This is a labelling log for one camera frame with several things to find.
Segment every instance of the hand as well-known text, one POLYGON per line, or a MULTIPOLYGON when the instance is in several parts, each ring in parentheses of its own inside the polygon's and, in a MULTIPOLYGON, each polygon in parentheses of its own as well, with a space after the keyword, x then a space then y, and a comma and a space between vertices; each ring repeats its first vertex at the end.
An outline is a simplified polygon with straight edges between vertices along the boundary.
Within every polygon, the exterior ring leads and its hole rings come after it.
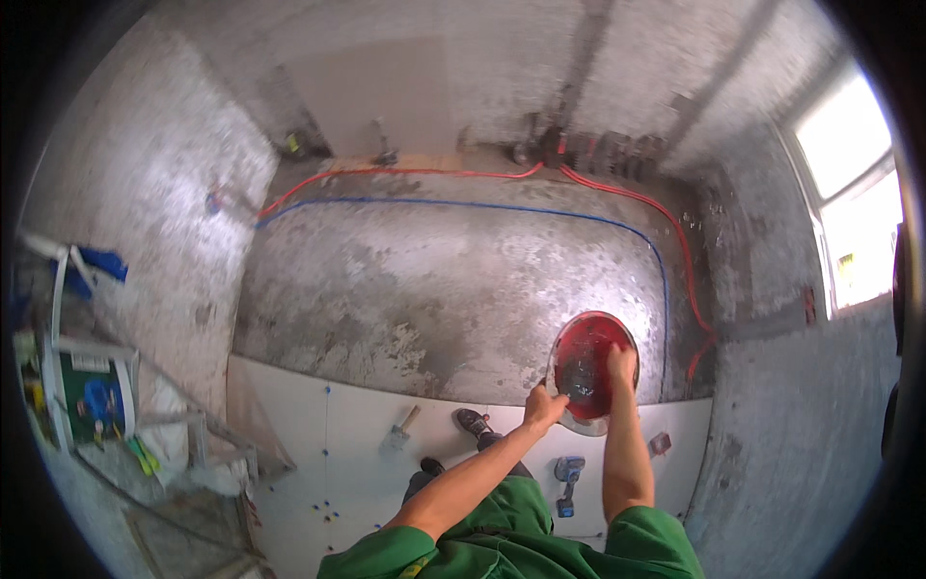
POLYGON ((607 373, 611 375, 612 384, 621 384, 633 389, 636 365, 636 350, 629 346, 626 350, 621 350, 617 344, 611 344, 611 351, 607 353, 607 373))
POLYGON ((543 436, 550 426, 556 424, 562 417, 567 404, 569 404, 568 396, 565 394, 550 396, 546 391, 545 380, 541 380, 527 396, 524 426, 543 436))

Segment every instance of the black sneaker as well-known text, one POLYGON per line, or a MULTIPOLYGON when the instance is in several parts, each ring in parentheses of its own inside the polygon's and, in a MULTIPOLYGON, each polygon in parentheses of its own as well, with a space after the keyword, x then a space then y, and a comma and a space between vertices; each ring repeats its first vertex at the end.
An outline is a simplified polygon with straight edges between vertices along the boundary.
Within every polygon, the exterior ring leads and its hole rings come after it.
POLYGON ((492 427, 486 423, 486 419, 489 418, 488 415, 482 416, 476 410, 459 409, 454 416, 457 417, 457 423, 459 423, 460 427, 475 436, 476 440, 479 440, 479 437, 482 436, 483 433, 495 432, 492 430, 492 427))
POLYGON ((431 457, 425 457, 421 459, 421 470, 426 472, 431 476, 439 476, 442 472, 446 471, 444 465, 438 459, 432 459, 431 457))

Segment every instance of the window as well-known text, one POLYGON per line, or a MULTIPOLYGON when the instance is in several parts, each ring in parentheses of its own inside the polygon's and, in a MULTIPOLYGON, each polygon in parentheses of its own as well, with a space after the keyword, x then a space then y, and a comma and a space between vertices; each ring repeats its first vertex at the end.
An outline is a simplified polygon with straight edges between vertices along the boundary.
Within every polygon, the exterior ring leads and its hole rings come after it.
POLYGON ((822 229, 830 311, 891 291, 903 220, 891 134, 858 65, 844 65, 790 123, 787 142, 811 214, 822 229))

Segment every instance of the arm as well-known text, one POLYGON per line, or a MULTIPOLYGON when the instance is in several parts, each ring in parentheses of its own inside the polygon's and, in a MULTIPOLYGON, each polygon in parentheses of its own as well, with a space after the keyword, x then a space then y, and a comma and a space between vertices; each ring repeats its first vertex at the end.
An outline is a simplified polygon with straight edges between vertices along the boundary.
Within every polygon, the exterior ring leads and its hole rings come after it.
POLYGON ((635 506, 653 507, 656 483, 640 417, 637 415, 633 373, 637 353, 633 349, 620 351, 612 346, 607 357, 611 377, 611 415, 605 442, 605 469, 602 484, 602 504, 608 525, 624 510, 635 506))
POLYGON ((521 426, 431 481, 383 528, 415 527, 437 541, 489 496, 534 443, 559 420, 568 403, 566 396, 553 398, 542 384, 537 385, 527 398, 521 426))

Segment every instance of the blue pipe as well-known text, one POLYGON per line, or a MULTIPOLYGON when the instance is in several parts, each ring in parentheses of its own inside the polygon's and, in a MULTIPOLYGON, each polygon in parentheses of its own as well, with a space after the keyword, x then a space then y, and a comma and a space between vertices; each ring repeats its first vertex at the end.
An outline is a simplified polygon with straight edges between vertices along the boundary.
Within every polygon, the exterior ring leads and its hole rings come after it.
POLYGON ((669 278, 666 276, 666 267, 662 263, 662 256, 659 255, 656 245, 646 237, 645 233, 634 229, 626 223, 621 223, 620 221, 614 221, 606 219, 604 217, 598 217, 596 215, 589 215, 587 213, 573 213, 572 211, 561 211, 559 209, 543 209, 543 208, 529 208, 521 205, 503 205, 501 203, 482 203, 480 201, 444 201, 441 199, 406 199, 406 198, 384 198, 384 197, 331 197, 331 198, 322 198, 322 199, 307 199, 305 201, 300 201, 295 205, 291 205, 288 208, 271 215, 270 217, 258 221, 254 226, 255 229, 261 229, 269 225, 272 221, 279 219, 283 215, 305 207, 307 205, 320 205, 328 203, 408 203, 416 205, 451 205, 455 207, 464 207, 464 208, 486 208, 486 209, 508 209, 511 211, 527 211, 530 213, 545 213, 547 215, 562 215, 564 217, 575 217, 582 220, 589 221, 598 221, 599 223, 607 223, 608 225, 614 225, 615 227, 620 227, 631 233, 636 233, 639 237, 643 238, 644 241, 649 245, 649 248, 653 250, 653 253, 656 255, 656 261, 659 262, 659 273, 662 275, 662 295, 663 295, 663 308, 665 309, 666 315, 663 319, 663 333, 662 333, 662 382, 659 384, 659 402, 662 402, 662 393, 663 388, 666 385, 666 364, 668 363, 669 358, 669 278))

